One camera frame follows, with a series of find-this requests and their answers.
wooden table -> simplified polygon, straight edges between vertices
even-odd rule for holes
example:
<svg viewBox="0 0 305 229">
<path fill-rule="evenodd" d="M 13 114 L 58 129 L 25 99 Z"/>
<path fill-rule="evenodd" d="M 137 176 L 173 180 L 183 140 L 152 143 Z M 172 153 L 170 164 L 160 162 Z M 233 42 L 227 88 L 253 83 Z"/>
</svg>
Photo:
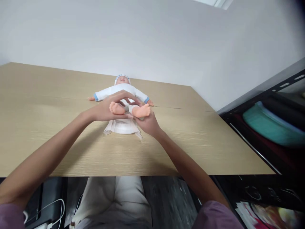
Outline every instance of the wooden table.
<svg viewBox="0 0 305 229">
<path fill-rule="evenodd" d="M 80 112 L 114 76 L 9 63 L 0 67 L 0 177 L 6 177 Z M 131 79 L 154 102 L 160 126 L 209 175 L 274 172 L 189 86 Z M 53 176 L 178 175 L 159 143 L 92 123 Z"/>
</svg>

doll arm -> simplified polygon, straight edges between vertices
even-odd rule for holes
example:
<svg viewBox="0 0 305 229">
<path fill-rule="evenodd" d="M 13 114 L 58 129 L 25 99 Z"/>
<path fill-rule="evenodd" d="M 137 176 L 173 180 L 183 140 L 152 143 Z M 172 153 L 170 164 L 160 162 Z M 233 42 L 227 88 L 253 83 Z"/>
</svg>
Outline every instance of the doll arm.
<svg viewBox="0 0 305 229">
<path fill-rule="evenodd" d="M 135 95 L 144 103 L 148 103 L 148 105 L 154 106 L 153 102 L 149 99 L 149 97 L 136 88 L 135 88 Z"/>
<path fill-rule="evenodd" d="M 94 93 L 92 97 L 89 98 L 90 101 L 102 101 L 110 95 L 110 87 L 99 92 Z"/>
</svg>

white knit hat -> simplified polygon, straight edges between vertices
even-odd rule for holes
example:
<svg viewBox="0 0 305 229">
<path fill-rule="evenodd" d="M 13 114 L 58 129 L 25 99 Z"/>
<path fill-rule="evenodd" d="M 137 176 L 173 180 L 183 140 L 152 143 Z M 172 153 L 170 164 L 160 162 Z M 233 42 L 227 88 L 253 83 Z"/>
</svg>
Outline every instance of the white knit hat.
<svg viewBox="0 0 305 229">
<path fill-rule="evenodd" d="M 117 80 L 118 80 L 118 78 L 119 78 L 120 76 L 125 76 L 125 77 L 128 79 L 129 84 L 131 85 L 131 83 L 130 83 L 130 79 L 129 79 L 129 77 L 128 77 L 128 76 L 126 76 L 126 75 L 118 75 L 118 76 L 115 78 L 114 85 L 116 85 L 116 84 L 117 84 Z"/>
</svg>

purple sleeve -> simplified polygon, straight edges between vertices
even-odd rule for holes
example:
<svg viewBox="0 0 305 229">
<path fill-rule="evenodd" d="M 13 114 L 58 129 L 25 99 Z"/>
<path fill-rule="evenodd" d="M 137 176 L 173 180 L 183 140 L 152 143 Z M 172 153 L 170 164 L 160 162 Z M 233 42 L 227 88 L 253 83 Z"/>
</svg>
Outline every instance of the purple sleeve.
<svg viewBox="0 0 305 229">
<path fill-rule="evenodd" d="M 208 201 L 200 209 L 192 229 L 243 229 L 235 215 L 223 204 Z"/>
<path fill-rule="evenodd" d="M 25 229 L 22 209 L 15 204 L 0 205 L 1 229 Z"/>
</svg>

teal container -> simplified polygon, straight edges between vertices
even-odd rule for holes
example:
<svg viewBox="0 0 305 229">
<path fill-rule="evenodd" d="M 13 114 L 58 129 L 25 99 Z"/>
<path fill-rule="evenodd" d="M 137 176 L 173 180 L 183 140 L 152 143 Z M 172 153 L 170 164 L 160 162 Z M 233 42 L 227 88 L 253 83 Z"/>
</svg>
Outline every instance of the teal container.
<svg viewBox="0 0 305 229">
<path fill-rule="evenodd" d="M 274 143 L 289 148 L 305 146 L 305 132 L 270 112 L 261 101 L 242 116 L 253 130 Z"/>
</svg>

